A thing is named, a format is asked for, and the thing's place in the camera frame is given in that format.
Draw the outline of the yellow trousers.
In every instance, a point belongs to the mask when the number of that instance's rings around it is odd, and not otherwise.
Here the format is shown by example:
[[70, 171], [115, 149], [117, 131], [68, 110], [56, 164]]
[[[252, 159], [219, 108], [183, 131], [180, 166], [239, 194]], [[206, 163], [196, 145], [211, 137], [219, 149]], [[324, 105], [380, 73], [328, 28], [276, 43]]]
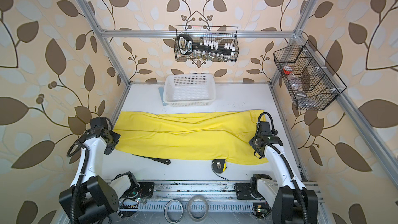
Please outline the yellow trousers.
[[240, 165], [267, 163], [254, 156], [254, 137], [261, 110], [224, 113], [155, 115], [121, 112], [114, 131], [117, 150], [133, 155], [176, 160], [214, 160]]

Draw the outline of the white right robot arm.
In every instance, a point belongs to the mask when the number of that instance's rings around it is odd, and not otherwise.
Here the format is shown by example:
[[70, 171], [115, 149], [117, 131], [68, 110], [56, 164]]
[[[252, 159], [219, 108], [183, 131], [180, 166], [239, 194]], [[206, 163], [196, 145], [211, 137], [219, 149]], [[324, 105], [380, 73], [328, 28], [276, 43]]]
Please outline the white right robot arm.
[[[268, 117], [266, 121], [261, 120], [264, 115]], [[271, 115], [261, 113], [249, 145], [256, 158], [268, 160], [274, 175], [254, 174], [249, 183], [235, 184], [236, 196], [239, 200], [265, 200], [269, 209], [257, 208], [256, 212], [271, 215], [275, 224], [315, 224], [318, 196], [293, 171], [277, 134]]]

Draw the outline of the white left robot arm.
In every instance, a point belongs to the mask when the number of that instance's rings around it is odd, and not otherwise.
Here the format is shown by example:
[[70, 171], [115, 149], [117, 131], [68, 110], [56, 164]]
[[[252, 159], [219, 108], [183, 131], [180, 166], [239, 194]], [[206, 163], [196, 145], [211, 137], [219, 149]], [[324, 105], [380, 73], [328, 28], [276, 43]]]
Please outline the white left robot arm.
[[101, 224], [124, 218], [124, 200], [145, 204], [154, 192], [153, 182], [139, 183], [132, 172], [111, 180], [101, 178], [102, 161], [118, 144], [120, 135], [112, 131], [107, 117], [90, 120], [90, 129], [69, 148], [68, 157], [81, 152], [76, 176], [70, 188], [61, 192], [59, 202], [72, 224]]

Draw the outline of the black yellow tape measure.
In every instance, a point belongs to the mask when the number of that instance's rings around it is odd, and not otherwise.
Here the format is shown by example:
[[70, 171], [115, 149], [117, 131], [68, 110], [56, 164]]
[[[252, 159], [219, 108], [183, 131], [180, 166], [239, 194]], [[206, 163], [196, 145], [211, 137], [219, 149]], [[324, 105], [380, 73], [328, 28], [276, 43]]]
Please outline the black yellow tape measure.
[[229, 181], [227, 178], [221, 176], [221, 174], [226, 170], [227, 164], [225, 159], [214, 159], [211, 164], [211, 169], [213, 173], [219, 178]]

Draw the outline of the red capped item in basket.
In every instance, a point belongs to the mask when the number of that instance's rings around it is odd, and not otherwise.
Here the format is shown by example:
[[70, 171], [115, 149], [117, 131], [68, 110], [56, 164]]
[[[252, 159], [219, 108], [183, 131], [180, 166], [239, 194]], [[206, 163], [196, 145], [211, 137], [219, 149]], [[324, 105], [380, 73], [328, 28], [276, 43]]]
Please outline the red capped item in basket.
[[291, 66], [286, 65], [283, 67], [283, 72], [286, 76], [288, 76], [293, 73], [293, 68]]

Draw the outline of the green pipe wrench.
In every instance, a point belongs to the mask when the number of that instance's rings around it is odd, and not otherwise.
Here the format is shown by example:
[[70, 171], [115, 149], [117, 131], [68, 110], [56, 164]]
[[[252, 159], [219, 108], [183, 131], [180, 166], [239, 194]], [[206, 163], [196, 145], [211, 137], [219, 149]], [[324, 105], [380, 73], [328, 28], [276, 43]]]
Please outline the green pipe wrench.
[[149, 159], [152, 161], [156, 161], [165, 165], [170, 165], [171, 161], [169, 159], [161, 159], [161, 158], [152, 158], [152, 157], [145, 157], [145, 156], [139, 156], [139, 155], [135, 155], [137, 157], [141, 157], [141, 158], [145, 158], [145, 159]]

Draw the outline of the white perforated plastic basket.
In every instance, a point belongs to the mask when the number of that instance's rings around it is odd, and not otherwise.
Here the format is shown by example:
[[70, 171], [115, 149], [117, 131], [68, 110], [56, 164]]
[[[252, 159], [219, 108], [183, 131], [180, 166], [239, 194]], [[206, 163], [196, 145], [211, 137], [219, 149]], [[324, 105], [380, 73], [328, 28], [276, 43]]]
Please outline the white perforated plastic basket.
[[216, 99], [216, 86], [210, 74], [168, 76], [163, 100], [171, 107], [208, 106]]

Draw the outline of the tape roll left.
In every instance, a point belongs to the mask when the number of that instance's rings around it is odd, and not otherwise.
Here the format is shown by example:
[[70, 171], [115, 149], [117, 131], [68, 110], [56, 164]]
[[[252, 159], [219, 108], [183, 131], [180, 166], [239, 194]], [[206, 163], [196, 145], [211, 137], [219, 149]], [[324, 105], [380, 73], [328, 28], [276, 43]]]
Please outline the tape roll left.
[[184, 215], [184, 207], [177, 199], [170, 200], [164, 208], [164, 217], [169, 224], [176, 224], [181, 221]]

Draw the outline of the black tool with white bits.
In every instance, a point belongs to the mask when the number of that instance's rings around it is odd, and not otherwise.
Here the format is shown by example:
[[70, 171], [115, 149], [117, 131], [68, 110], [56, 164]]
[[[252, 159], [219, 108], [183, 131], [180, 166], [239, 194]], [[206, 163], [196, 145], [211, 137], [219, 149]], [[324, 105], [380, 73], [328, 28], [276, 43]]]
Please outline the black tool with white bits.
[[193, 39], [190, 35], [179, 34], [176, 40], [178, 50], [183, 55], [190, 55], [195, 51], [233, 55], [237, 51], [232, 44], [222, 44], [220, 41], [204, 38], [203, 36], [200, 36], [199, 39]]

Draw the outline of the aluminium frame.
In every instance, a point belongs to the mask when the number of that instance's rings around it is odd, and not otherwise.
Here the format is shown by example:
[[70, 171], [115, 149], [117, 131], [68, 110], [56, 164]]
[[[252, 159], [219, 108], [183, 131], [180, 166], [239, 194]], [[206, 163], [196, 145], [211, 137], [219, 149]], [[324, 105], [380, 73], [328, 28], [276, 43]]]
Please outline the aluminium frame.
[[178, 35], [239, 42], [240, 83], [271, 84], [284, 145], [320, 184], [334, 223], [398, 221], [398, 0], [87, 0], [113, 50], [164, 42], [167, 74], [227, 64], [183, 55]]

